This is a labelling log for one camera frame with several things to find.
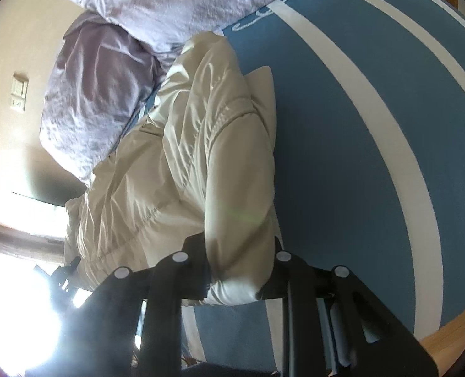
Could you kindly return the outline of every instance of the wall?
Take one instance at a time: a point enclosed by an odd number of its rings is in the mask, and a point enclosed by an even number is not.
[[[0,223],[14,226],[12,192],[62,204],[84,191],[38,140],[43,94],[63,34],[81,13],[68,0],[0,2]],[[14,73],[30,81],[24,114],[10,110]]]

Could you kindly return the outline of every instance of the beige puffer jacket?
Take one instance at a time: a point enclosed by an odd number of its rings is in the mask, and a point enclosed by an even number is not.
[[[269,68],[243,76],[226,38],[191,39],[154,109],[67,203],[77,283],[93,289],[119,266],[154,266],[204,231],[214,280],[204,303],[254,301],[274,261],[275,136]]]

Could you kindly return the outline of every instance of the bed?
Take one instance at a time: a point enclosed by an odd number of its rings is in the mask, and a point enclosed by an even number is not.
[[[224,35],[243,73],[273,73],[285,248],[349,266],[418,339],[461,314],[465,18],[441,0],[277,0]],[[280,316],[184,308],[184,352],[279,369]]]

